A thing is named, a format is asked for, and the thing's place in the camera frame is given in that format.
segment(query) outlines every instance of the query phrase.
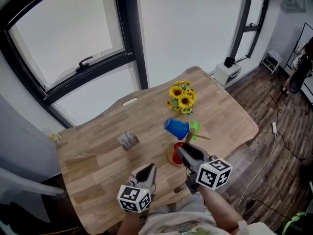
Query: window frame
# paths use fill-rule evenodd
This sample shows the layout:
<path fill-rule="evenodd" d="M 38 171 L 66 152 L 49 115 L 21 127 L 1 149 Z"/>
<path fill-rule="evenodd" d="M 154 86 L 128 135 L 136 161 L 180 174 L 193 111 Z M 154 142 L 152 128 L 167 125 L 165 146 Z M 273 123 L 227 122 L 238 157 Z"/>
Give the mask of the window frame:
<path fill-rule="evenodd" d="M 256 33 L 255 33 L 255 36 L 252 40 L 252 43 L 251 43 L 251 46 L 250 46 L 250 49 L 249 49 L 249 52 L 247 53 L 247 55 L 245 55 L 245 57 L 243 57 L 243 58 L 236 60 L 236 62 L 243 61 L 243 60 L 250 58 L 252 56 L 252 53 L 253 53 L 254 48 L 256 46 L 256 43 L 258 42 L 260 32 L 262 30 L 262 26 L 264 23 L 266 12 L 268 10 L 269 0 L 264 0 L 258 26 L 249 26 L 249 25 L 247 26 L 247 20 L 248 20 L 248 15 L 249 15 L 249 11 L 250 11 L 251 1 L 252 0 L 246 0 L 246 2 L 245 2 L 243 14 L 242 14 L 242 17 L 240 20 L 237 36 L 236 36 L 230 57 L 236 58 L 236 54 L 237 54 L 237 51 L 239 49 L 240 42 L 241 42 L 241 39 L 243 37 L 244 32 L 256 31 Z"/>
<path fill-rule="evenodd" d="M 138 23 L 137 2 L 136 0 L 115 0 L 125 51 L 116 53 L 97 63 L 90 64 L 86 69 L 77 71 L 73 76 L 65 79 L 50 90 L 45 91 L 31 69 L 27 66 L 9 34 L 10 28 L 30 9 L 42 1 L 11 0 L 0 11 L 0 50 L 10 68 L 25 88 L 65 128 L 70 128 L 72 125 L 51 104 L 78 87 L 113 69 L 136 60 L 141 89 L 148 88 L 142 40 L 139 34 L 140 26 Z"/>

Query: white appliance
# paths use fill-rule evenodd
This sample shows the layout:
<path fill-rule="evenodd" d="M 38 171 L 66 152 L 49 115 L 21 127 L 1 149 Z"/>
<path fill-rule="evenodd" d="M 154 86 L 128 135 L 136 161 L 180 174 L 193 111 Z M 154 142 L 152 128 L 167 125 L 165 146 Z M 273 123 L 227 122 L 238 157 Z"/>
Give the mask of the white appliance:
<path fill-rule="evenodd" d="M 237 77 L 240 72 L 241 66 L 237 63 L 229 68 L 227 68 L 224 63 L 220 63 L 215 68 L 214 79 L 221 85 L 225 86 L 228 82 Z"/>

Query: small box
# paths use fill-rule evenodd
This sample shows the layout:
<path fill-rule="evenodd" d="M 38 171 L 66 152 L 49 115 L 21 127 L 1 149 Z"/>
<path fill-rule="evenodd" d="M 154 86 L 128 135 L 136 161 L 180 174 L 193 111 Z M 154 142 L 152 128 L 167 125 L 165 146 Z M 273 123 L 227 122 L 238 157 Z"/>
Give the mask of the small box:
<path fill-rule="evenodd" d="M 121 134 L 117 140 L 126 151 L 129 151 L 133 146 L 139 143 L 137 136 L 134 135 L 130 130 L 123 132 L 123 134 Z"/>
<path fill-rule="evenodd" d="M 225 185 L 233 166 L 224 159 L 216 159 L 200 165 L 196 182 L 212 190 Z"/>
<path fill-rule="evenodd" d="M 147 189 L 121 185 L 117 200 L 122 209 L 140 213 L 151 203 L 151 195 Z"/>

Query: wooden table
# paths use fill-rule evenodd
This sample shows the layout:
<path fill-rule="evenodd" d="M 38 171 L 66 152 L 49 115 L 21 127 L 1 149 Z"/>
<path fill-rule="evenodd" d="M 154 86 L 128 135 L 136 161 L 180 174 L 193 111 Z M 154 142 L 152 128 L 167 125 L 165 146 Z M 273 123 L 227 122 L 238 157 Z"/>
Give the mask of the wooden table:
<path fill-rule="evenodd" d="M 165 105 L 175 81 L 189 80 L 198 100 L 188 116 Z M 137 97 L 126 106 L 124 102 Z M 178 141 L 164 130 L 168 117 L 201 124 L 199 134 L 210 141 L 192 141 L 210 155 L 225 158 L 242 143 L 252 139 L 258 126 L 244 109 L 199 67 L 191 67 L 172 81 L 129 94 L 91 121 L 61 132 L 57 153 L 67 192 L 76 213 L 90 234 L 104 232 L 123 219 L 124 211 L 116 197 L 131 172 L 144 164 L 155 163 L 156 197 L 151 208 L 174 203 L 189 195 L 183 185 L 184 167 L 168 162 L 166 148 Z M 130 128 L 139 143 L 126 152 L 116 138 Z"/>

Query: window handle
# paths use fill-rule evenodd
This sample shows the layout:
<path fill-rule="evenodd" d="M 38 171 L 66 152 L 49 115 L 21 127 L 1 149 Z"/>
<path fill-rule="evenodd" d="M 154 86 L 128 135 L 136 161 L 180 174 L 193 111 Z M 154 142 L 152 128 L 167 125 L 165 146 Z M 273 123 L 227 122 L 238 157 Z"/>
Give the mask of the window handle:
<path fill-rule="evenodd" d="M 79 64 L 79 67 L 76 68 L 76 71 L 77 71 L 77 72 L 82 72 L 83 70 L 85 70 L 85 69 L 89 66 L 89 63 L 83 64 L 83 62 L 86 61 L 86 60 L 88 60 L 88 59 L 90 59 L 90 58 L 92 58 L 92 56 L 86 57 L 86 58 L 84 58 L 82 61 L 80 61 L 80 62 L 78 63 L 78 64 Z"/>

